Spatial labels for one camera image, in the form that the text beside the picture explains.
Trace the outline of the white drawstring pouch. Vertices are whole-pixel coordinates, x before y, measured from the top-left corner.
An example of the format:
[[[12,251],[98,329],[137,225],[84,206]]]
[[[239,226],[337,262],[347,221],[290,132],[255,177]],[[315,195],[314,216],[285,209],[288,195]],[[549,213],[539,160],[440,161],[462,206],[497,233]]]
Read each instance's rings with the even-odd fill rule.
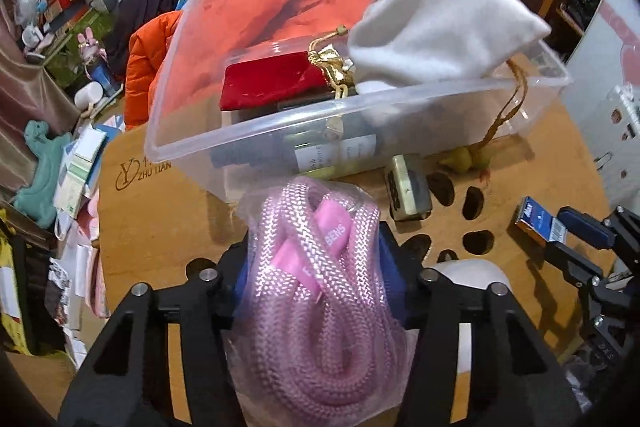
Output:
[[[371,0],[347,46],[369,94],[483,77],[550,31],[521,0]]]

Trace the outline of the red velvet pouch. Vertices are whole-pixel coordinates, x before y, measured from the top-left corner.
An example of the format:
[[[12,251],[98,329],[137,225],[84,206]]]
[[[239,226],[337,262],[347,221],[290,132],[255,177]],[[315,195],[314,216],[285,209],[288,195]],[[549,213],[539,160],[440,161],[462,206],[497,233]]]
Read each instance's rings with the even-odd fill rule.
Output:
[[[227,112],[264,107],[320,91],[332,92],[337,100],[347,98],[354,84],[352,62],[333,44],[347,34],[348,28],[341,25],[312,40],[305,52],[229,65],[224,72],[219,108]]]

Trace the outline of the blue memory card package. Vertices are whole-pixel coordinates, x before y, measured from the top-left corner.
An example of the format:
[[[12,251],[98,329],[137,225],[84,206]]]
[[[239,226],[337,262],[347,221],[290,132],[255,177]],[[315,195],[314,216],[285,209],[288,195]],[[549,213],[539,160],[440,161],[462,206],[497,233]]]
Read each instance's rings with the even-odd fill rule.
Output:
[[[521,199],[513,224],[541,246],[553,242],[565,243],[565,225],[533,197],[524,196]]]

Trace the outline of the green storage box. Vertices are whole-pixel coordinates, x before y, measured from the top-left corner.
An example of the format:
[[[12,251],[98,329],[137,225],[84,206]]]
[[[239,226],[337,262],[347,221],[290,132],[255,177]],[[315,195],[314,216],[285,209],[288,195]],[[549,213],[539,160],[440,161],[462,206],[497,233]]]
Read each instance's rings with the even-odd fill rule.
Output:
[[[56,36],[47,49],[43,67],[54,82],[70,93],[89,81],[86,65],[98,54],[91,38],[102,43],[103,37],[113,29],[113,17],[90,9],[75,20],[73,26],[66,26],[66,33]]]

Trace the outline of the clear plastic storage bin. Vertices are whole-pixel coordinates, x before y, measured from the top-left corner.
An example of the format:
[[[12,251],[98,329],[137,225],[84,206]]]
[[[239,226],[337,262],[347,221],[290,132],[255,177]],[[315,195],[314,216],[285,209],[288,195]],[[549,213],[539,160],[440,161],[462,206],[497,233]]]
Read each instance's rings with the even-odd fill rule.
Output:
[[[529,90],[520,111],[503,125],[501,131],[506,135],[527,128],[570,83],[565,67],[541,42],[526,46],[518,62],[526,69]],[[146,126],[145,155],[154,162],[170,162],[226,202],[240,199],[254,186],[282,179],[210,179],[203,170],[204,155],[216,145],[282,129],[323,129],[331,138],[369,130],[382,140],[387,160],[402,153],[428,156],[480,141],[515,89],[510,72],[499,68],[495,75],[397,92],[350,94],[341,100],[326,93],[227,112],[219,108],[218,96],[209,95],[167,112],[168,78],[167,74],[160,77],[163,84]]]

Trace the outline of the pink striped curtain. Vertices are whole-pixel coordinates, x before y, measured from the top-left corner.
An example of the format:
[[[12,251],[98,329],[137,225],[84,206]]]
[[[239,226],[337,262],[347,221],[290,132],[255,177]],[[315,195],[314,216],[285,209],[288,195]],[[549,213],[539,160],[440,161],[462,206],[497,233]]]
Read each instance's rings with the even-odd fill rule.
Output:
[[[1,197],[32,183],[36,158],[23,132],[31,120],[46,122],[53,134],[73,130],[79,112],[41,67],[26,62],[18,47],[17,0],[1,0]]]

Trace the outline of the teal toy horse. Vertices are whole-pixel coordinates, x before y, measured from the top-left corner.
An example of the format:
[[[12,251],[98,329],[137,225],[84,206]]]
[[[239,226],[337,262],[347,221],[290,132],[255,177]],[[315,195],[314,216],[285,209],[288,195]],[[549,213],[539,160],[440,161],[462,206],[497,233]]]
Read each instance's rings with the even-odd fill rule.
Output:
[[[30,120],[24,130],[25,143],[38,159],[32,184],[17,190],[13,207],[29,217],[40,229],[47,230],[56,217],[53,197],[58,186],[58,174],[64,148],[72,142],[72,135],[64,133],[48,138],[49,125],[45,121]]]

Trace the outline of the small gold black box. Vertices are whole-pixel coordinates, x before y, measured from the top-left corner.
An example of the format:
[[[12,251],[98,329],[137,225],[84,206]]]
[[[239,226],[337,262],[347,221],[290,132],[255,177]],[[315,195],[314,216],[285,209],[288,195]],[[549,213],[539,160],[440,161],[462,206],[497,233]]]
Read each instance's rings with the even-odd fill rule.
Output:
[[[396,222],[424,220],[432,212],[423,159],[416,154],[395,155],[384,171],[390,217]]]

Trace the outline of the orange jacket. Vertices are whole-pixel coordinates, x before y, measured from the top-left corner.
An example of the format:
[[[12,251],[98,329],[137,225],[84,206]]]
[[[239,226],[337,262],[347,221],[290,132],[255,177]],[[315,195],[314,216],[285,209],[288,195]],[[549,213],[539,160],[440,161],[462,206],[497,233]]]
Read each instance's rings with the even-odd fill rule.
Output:
[[[369,0],[189,0],[153,18],[130,39],[125,122],[149,121],[165,82],[164,109],[199,98],[220,100],[224,72],[235,63],[305,52],[315,38],[354,26]]]

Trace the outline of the pile of plush toys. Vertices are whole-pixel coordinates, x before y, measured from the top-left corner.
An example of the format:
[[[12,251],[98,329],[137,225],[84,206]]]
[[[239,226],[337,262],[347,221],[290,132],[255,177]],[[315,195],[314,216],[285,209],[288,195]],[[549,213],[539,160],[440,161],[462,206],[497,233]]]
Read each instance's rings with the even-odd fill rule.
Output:
[[[41,53],[70,31],[88,11],[111,13],[118,0],[35,0],[21,35],[26,53]]]

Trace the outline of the white round lidded container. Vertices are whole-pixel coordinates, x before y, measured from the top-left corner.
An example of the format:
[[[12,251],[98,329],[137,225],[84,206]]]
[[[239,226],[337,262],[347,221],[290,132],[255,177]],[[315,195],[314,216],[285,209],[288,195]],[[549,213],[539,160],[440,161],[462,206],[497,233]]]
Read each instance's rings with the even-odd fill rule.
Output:
[[[457,286],[464,305],[480,302],[480,291],[486,291],[493,283],[512,289],[509,277],[494,262],[475,258],[438,262],[434,270]],[[459,325],[458,366],[459,375],[469,373],[472,366],[472,329],[469,322]]]

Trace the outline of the green spray bottle black cap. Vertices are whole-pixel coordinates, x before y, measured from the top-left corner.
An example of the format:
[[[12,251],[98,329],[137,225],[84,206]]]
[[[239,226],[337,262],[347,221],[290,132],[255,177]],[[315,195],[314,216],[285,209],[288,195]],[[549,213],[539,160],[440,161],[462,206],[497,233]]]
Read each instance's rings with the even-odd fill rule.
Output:
[[[298,174],[336,178],[382,167],[387,156],[376,133],[357,130],[331,138],[326,130],[254,133],[216,145],[204,155],[210,179],[265,181]]]

